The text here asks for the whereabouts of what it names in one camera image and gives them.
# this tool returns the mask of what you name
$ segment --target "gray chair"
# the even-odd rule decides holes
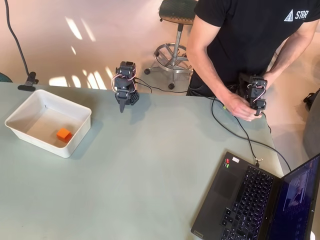
[[[311,106],[304,129],[303,145],[309,158],[320,153],[320,94]]]
[[[162,44],[155,50],[154,58],[158,66],[146,68],[144,73],[148,75],[152,70],[159,68],[172,73],[172,83],[169,84],[169,89],[175,87],[174,74],[191,74],[193,72],[191,65],[186,63],[188,61],[187,48],[180,45],[180,39],[184,25],[192,25],[194,23],[196,16],[194,8],[196,4],[196,0],[164,0],[159,9],[161,22],[165,20],[178,24],[176,40],[175,43]]]
[[[0,72],[0,83],[12,83],[11,79]]]

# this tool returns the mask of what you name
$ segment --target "floor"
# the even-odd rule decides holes
[[[155,49],[176,39],[177,25],[159,21],[161,1],[10,0],[9,4],[12,28],[21,43],[29,71],[37,73],[39,84],[111,89],[110,77],[116,67],[121,61],[131,61],[137,65],[138,77],[167,90],[169,73],[143,73],[154,64]],[[4,3],[0,3],[0,12],[5,12]],[[190,29],[184,28],[181,44],[186,45]],[[0,30],[0,72],[15,83],[23,83],[25,70],[7,28],[5,14],[0,14]],[[176,76],[174,90],[185,91],[188,81],[186,74]],[[303,99],[319,87],[320,33],[316,33],[308,49],[265,96],[265,113],[274,144],[292,169],[308,159],[302,145],[308,117]],[[140,85],[138,90],[150,91]],[[153,93],[162,94],[159,90]],[[287,173],[283,161],[281,165]],[[320,210],[316,211],[314,220],[318,221],[314,226],[320,224]]]

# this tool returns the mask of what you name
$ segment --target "hand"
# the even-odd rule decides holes
[[[265,80],[268,81],[268,84],[266,86],[266,89],[268,90],[268,88],[270,88],[270,86],[274,83],[274,81],[276,80],[278,76],[275,75],[273,72],[271,71],[267,71],[264,75],[263,75],[263,78]]]
[[[245,121],[251,122],[254,119],[261,118],[262,114],[255,116],[256,110],[250,108],[250,104],[242,97],[232,92],[221,100],[224,106],[231,112],[235,117],[239,117]]]

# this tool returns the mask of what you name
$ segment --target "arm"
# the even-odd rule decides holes
[[[211,25],[196,15],[186,48],[188,60],[214,95],[234,116],[246,121],[259,118],[260,116],[255,116],[256,111],[249,107],[245,99],[225,87],[207,54],[207,47],[219,30],[220,27]]]
[[[319,20],[303,23],[287,39],[271,70],[264,75],[268,80],[267,87],[270,87],[276,78],[306,50],[315,35],[318,23]]]

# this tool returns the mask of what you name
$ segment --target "laptop screen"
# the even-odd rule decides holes
[[[305,239],[319,164],[320,155],[284,177],[269,240]]]

